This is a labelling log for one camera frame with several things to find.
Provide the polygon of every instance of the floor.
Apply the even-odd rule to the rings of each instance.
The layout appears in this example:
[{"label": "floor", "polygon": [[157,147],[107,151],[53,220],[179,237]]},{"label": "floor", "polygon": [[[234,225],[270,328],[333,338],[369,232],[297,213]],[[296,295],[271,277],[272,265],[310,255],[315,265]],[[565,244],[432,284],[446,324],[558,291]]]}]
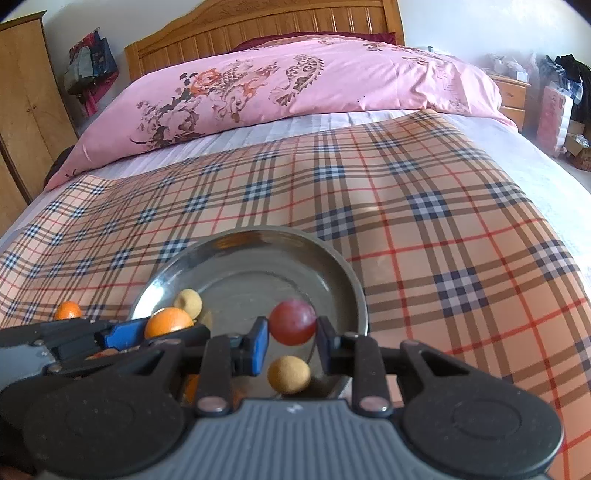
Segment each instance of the floor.
[{"label": "floor", "polygon": [[558,165],[564,168],[567,172],[569,172],[574,178],[576,178],[579,183],[585,187],[585,189],[591,193],[591,171],[584,171],[579,170],[576,167],[573,167],[566,159],[564,158],[553,158]]}]

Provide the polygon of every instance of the yellow ball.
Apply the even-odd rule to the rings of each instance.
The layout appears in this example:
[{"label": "yellow ball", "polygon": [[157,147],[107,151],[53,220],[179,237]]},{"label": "yellow ball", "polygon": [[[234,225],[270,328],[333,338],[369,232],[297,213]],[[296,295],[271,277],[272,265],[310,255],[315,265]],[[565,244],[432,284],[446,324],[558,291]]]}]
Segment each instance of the yellow ball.
[{"label": "yellow ball", "polygon": [[192,319],[196,319],[203,308],[203,301],[199,293],[190,288],[185,288],[174,299],[173,306],[183,309]]},{"label": "yellow ball", "polygon": [[301,358],[286,355],[273,360],[267,371],[269,385],[277,393],[293,395],[310,385],[310,367]]}]

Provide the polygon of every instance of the red ball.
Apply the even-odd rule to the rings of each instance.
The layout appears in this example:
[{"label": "red ball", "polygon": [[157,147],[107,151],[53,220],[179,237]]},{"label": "red ball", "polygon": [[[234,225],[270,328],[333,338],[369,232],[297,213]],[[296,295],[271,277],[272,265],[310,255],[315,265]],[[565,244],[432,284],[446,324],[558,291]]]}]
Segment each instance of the red ball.
[{"label": "red ball", "polygon": [[316,312],[303,300],[285,300],[269,315],[269,332],[283,345],[302,345],[316,332]]}]

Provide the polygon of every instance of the white mattress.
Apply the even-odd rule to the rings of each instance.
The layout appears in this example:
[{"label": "white mattress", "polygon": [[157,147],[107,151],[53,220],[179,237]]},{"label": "white mattress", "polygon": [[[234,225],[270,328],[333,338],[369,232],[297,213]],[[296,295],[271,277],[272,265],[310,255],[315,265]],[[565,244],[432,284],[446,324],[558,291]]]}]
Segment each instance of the white mattress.
[{"label": "white mattress", "polygon": [[[174,164],[188,157],[232,150],[257,143],[294,137],[370,122],[397,118],[410,111],[327,113],[278,120],[268,124],[238,128],[162,150],[131,157],[100,168],[93,175],[121,179]],[[591,195],[569,173],[537,147],[496,120],[444,115],[478,147],[485,150],[523,189],[548,219],[578,263],[591,295]],[[67,186],[43,193],[22,213],[0,239],[0,252],[19,231]]]}]

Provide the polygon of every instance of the pink pillow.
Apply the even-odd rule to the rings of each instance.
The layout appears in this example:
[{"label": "pink pillow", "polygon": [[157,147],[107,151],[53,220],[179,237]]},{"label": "pink pillow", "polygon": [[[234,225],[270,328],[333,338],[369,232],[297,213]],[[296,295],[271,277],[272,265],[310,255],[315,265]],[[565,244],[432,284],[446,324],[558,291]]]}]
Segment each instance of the pink pillow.
[{"label": "pink pillow", "polygon": [[354,37],[361,38],[367,41],[381,41],[389,43],[390,45],[397,45],[396,33],[351,33],[351,32],[292,32],[284,35],[268,35],[266,37],[257,37],[246,40],[238,45],[236,48],[230,50],[230,53],[236,51],[248,50],[249,48],[258,47],[271,40],[279,40],[281,38],[303,37],[305,35],[338,35],[339,37]]},{"label": "pink pillow", "polygon": [[275,42],[138,79],[88,127],[46,190],[119,158],[297,115],[429,108],[515,128],[498,110],[499,87],[453,57],[333,35]]}]

